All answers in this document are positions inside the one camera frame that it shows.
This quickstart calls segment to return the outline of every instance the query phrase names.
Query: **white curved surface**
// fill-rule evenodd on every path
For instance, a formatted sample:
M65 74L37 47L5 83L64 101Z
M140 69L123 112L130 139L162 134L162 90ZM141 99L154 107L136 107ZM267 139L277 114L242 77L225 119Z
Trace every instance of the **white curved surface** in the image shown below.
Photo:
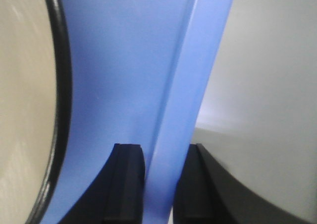
M55 61L45 0L0 0L0 223L22 224L51 149Z
M316 0L234 0L197 119L247 187L317 223Z

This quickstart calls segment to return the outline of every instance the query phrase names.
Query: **beige panel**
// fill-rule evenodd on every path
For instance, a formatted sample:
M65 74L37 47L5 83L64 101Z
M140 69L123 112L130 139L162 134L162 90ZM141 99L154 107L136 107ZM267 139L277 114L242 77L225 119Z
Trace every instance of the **beige panel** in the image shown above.
M0 223L22 224L51 149L53 43L45 0L0 0Z

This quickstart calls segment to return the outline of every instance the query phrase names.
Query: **white wall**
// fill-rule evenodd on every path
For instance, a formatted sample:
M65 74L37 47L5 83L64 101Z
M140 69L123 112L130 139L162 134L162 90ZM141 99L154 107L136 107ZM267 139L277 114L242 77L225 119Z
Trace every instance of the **white wall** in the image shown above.
M247 187L317 223L317 0L234 0L196 127Z

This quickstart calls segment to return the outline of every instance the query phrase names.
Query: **black support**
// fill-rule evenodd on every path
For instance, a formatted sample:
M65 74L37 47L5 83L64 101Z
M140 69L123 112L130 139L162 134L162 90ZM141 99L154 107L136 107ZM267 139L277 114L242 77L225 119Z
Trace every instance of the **black support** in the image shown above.
M60 224L140 224L144 172L140 145L115 144L96 179Z
M190 145L173 216L175 224L308 224L245 187L201 144Z

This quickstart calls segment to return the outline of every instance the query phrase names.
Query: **blue surface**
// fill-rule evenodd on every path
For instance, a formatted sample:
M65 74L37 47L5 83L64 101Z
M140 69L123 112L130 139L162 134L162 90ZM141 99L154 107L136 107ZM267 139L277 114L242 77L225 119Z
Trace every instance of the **blue surface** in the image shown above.
M62 0L73 64L70 137L42 220L57 223L114 143L141 144L144 224L166 223L232 0Z

